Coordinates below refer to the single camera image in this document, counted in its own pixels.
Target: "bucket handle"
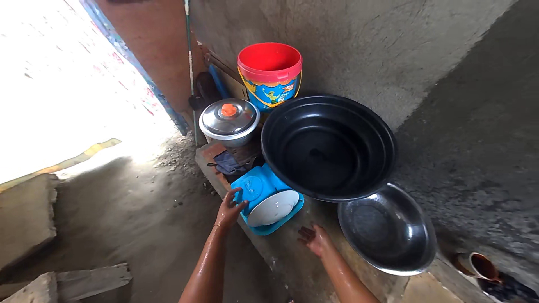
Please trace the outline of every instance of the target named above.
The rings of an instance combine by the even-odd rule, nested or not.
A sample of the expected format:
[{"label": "bucket handle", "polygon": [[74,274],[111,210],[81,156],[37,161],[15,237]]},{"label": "bucket handle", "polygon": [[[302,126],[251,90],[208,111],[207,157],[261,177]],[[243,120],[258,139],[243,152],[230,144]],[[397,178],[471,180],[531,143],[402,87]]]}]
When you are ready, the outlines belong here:
[{"label": "bucket handle", "polygon": [[[247,81],[245,81],[245,79],[243,78],[243,75],[241,74],[241,71],[239,70],[239,66],[238,66],[238,73],[239,73],[239,76],[241,77],[241,80],[243,81],[243,84],[245,85],[245,88],[247,88],[247,90],[251,92],[251,90],[249,89],[249,86],[247,85]],[[299,75],[299,76],[300,76],[300,82],[298,83],[298,88],[296,89],[296,94],[293,96],[293,98],[296,98],[296,97],[298,96],[298,93],[300,92],[301,79],[303,78],[303,75],[302,75],[302,74],[303,74],[303,71],[300,71],[300,75]],[[275,103],[275,104],[268,104],[268,103],[262,101],[262,100],[257,96],[257,94],[255,94],[254,92],[251,92],[251,93],[252,93],[252,95],[253,95],[255,98],[258,99],[258,101],[260,101],[260,102],[262,102],[263,104],[265,104],[265,105],[267,105],[267,106],[269,106],[269,107],[272,107],[272,108],[275,107],[275,106],[277,106],[277,105],[279,105],[279,104],[281,104],[282,102],[284,102],[284,101],[281,101],[281,102]]]}]

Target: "bucket label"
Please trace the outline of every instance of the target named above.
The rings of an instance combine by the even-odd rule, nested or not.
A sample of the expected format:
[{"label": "bucket label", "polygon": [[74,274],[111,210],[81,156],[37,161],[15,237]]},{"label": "bucket label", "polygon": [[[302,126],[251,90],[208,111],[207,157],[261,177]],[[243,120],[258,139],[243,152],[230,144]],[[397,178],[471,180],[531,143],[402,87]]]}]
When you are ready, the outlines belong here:
[{"label": "bucket label", "polygon": [[278,83],[261,83],[245,79],[247,89],[269,107],[275,107],[294,96],[296,78]]}]

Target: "dirt floor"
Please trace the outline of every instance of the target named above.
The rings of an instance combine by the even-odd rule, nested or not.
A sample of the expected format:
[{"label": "dirt floor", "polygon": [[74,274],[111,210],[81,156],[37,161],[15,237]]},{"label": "dirt floor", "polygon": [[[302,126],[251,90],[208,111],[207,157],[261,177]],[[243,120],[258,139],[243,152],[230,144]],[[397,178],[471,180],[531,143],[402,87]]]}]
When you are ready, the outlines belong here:
[{"label": "dirt floor", "polygon": [[[192,136],[176,135],[157,160],[121,157],[69,178],[54,205],[58,237],[0,275],[0,283],[47,271],[129,263],[133,281],[84,302],[177,302],[198,260],[220,198],[195,164]],[[286,302],[288,292],[243,230],[230,232],[224,302]]]}]

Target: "blue dish rack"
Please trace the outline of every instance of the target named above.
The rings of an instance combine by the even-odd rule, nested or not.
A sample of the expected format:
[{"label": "blue dish rack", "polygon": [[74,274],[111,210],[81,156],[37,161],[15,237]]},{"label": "blue dish rack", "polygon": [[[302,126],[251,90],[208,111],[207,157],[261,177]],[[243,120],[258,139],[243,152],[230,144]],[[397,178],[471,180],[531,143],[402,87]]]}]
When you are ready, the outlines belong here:
[{"label": "blue dish rack", "polygon": [[[249,201],[249,206],[246,207],[244,210],[241,211],[240,215],[245,221],[245,224],[247,224],[247,217],[251,213],[251,211],[262,201],[264,201],[266,198],[275,195],[278,192],[285,191],[285,190],[292,190],[289,186],[287,186],[281,179],[279,179],[271,170],[269,165],[266,163],[263,166],[256,166],[253,167],[250,171],[248,171],[245,175],[243,175],[241,178],[237,179],[236,181],[232,182],[231,184],[232,188],[241,187],[242,190],[240,192],[237,192],[234,196],[234,201],[236,203],[241,202],[243,200]],[[285,224],[290,218],[292,218],[300,209],[303,207],[303,203],[305,201],[302,194],[298,193],[300,195],[300,199],[298,203],[292,208],[290,213],[284,217],[283,219],[271,224],[271,225],[262,225],[258,227],[249,227],[249,229],[255,234],[260,236],[266,236],[270,233],[277,230],[279,227],[281,227],[283,224]]]}]

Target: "orange lid knob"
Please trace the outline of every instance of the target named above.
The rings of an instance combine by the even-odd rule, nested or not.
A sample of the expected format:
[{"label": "orange lid knob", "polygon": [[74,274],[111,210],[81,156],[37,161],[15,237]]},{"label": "orange lid knob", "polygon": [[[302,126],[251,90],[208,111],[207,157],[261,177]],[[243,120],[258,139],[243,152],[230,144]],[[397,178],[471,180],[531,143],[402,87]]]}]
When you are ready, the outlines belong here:
[{"label": "orange lid knob", "polygon": [[221,113],[223,116],[234,116],[238,110],[236,107],[230,103],[223,104],[223,107],[221,108]]}]

